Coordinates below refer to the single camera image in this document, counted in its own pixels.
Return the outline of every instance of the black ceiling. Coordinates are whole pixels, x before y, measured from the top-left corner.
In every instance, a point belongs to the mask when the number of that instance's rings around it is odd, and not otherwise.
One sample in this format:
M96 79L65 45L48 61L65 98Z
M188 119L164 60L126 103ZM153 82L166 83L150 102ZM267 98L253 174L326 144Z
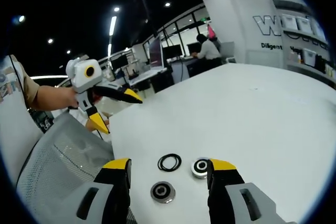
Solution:
M202 0L146 0L156 28ZM164 8L165 2L172 7ZM10 29L9 52L25 66L31 76L65 74L70 57L86 53L91 58L107 56L113 8L120 6L112 39L116 52L144 41L151 26L141 0L2 0L7 17L25 15L26 20ZM48 38L55 41L47 44Z

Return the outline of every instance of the wall logo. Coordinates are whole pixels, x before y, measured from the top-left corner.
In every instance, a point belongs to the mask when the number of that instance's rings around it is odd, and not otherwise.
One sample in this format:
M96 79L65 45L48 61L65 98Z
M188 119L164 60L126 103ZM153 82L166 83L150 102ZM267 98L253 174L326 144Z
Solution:
M281 32L280 32L280 27L281 24L279 23L280 20L278 18L278 16L274 15L269 16L269 15L264 15L264 16L253 16L254 21L257 23L259 30L261 31L262 35L264 36L270 36L271 34L274 36L281 36ZM300 35L290 35L290 34L286 34L289 38L297 40L297 39L302 39L305 42L311 42L316 46L320 46L321 48L328 50L328 46L326 46L323 43L320 43L314 39L308 38L308 37L303 37ZM272 47L267 47L266 46L267 43L261 43L261 46L263 48L272 48L273 49L279 49L279 46L276 46L275 48L273 47L274 45L270 45Z
M277 16L273 18L269 15L264 15L263 17L253 16L253 19L257 23L262 35L269 36L272 32L274 36L281 36Z
M269 50L273 50L273 49L281 49L282 50L281 45L272 45L270 43L261 43L261 47L262 48L269 48Z

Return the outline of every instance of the white desk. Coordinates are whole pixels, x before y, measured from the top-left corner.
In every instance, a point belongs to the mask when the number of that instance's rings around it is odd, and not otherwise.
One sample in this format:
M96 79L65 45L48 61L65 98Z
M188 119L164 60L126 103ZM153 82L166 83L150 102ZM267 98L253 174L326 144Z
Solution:
M152 78L153 76L156 76L159 73L164 73L166 71L167 71L167 68L163 68L163 69L160 69L160 70L154 70L154 69L148 70L145 73L140 74L138 77L136 77L132 80L129 80L129 85L134 86L134 85L136 85L136 84L138 84L142 81L145 81L149 78Z
M228 64L130 106L110 119L110 129L115 157L132 159L131 209L139 224L210 223L206 180L190 170L204 156L236 165L285 221L299 222L329 182L335 122L336 91L322 82ZM172 173L156 166L168 153L182 158ZM176 189L167 205L150 196L161 180Z

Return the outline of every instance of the person's arm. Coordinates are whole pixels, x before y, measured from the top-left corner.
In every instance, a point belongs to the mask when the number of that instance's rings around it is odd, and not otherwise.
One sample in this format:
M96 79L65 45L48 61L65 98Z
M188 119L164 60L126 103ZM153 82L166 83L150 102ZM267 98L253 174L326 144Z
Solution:
M78 107L76 92L73 88L53 88L40 86L31 104L35 110L52 111L69 106Z
M199 52L199 53L196 53L196 52L192 53L192 56L196 57L198 59L202 59L202 58L204 58L206 56L206 54L207 54L207 48L206 48L206 45L203 43L202 44L202 48L201 48L201 52Z
M33 81L20 64L24 77L24 94L27 104L35 110L52 111L69 106L78 107L76 92L73 88L54 88L40 86Z

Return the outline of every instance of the person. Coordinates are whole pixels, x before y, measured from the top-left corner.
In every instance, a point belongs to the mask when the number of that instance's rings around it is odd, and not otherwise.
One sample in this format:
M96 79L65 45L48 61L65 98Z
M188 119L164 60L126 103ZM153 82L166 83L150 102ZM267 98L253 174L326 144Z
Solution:
M40 86L13 55L0 55L0 150L13 185L43 135L27 108L52 111L69 106L78 107L73 88Z
M219 53L215 44L211 42L205 35L199 34L197 35L196 39L202 45L201 52L199 53L193 52L191 56L198 59L205 58L207 60L220 58L221 54Z
M93 94L93 103L97 104L102 97ZM109 117L112 115L103 111L99 111L98 113L101 115L103 118L106 126L110 124ZM102 132L99 132L96 130L96 128L93 125L93 122L89 119L88 115L86 112L84 112L81 108L69 108L69 114L72 115L78 122L80 122L83 126L85 126L90 132L92 132L94 135L100 137L103 139L105 142L110 143L111 142L111 136L109 134L104 134Z
M221 54L216 48L215 44L211 42L203 34L199 34L196 37L197 41L202 45L201 52L193 52L191 56L194 58L202 59L203 62L201 66L201 72L211 70L213 68L219 67L222 65Z

